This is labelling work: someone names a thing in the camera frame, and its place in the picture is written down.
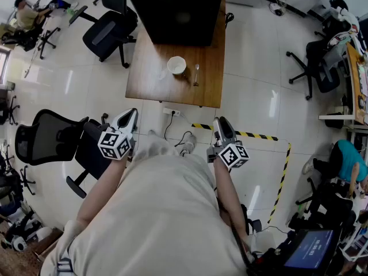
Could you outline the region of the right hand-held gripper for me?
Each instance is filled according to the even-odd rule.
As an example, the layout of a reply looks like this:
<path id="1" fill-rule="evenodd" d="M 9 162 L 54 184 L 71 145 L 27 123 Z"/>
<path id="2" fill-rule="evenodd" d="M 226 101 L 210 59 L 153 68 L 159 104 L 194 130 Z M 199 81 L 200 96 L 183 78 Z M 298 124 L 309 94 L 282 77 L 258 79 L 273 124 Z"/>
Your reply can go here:
<path id="1" fill-rule="evenodd" d="M 246 148 L 237 139 L 235 130 L 225 117 L 221 118 L 221 124 L 218 117 L 214 118 L 213 132 L 215 143 L 206 151 L 208 163 L 213 163 L 216 158 L 220 158 L 230 170 L 241 167 L 250 159 Z"/>

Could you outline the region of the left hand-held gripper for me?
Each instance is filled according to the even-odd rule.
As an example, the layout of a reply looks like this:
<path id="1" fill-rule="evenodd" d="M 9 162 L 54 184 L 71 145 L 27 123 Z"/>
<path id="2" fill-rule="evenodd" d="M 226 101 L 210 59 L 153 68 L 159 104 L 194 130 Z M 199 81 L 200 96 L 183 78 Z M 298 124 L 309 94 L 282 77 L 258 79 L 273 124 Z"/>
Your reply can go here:
<path id="1" fill-rule="evenodd" d="M 116 116 L 111 124 L 103 124 L 98 128 L 102 133 L 98 140 L 98 148 L 104 158 L 122 160 L 132 157 L 136 141 L 133 132 L 137 130 L 139 113 L 130 108 Z"/>

